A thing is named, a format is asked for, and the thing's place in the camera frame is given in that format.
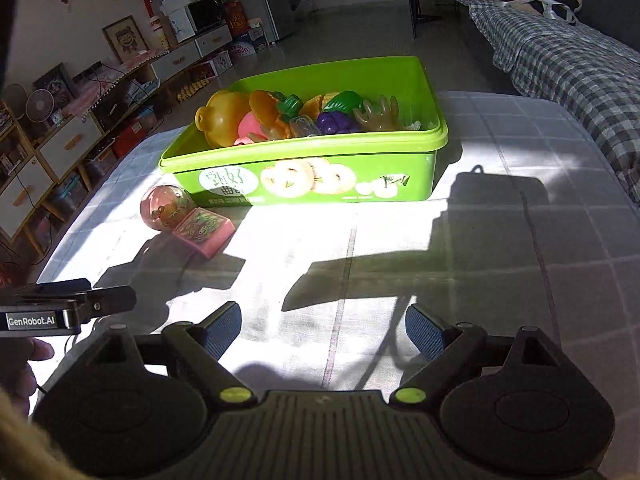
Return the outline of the person left hand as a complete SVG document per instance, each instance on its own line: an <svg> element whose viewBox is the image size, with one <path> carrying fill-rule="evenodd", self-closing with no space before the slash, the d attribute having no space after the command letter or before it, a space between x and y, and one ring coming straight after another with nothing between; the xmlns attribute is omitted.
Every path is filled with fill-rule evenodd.
<svg viewBox="0 0 640 480"><path fill-rule="evenodd" d="M29 413L29 398L37 390L30 362L53 358L54 350L47 342L35 338L1 339L1 388L12 405L24 416Z"/></svg>

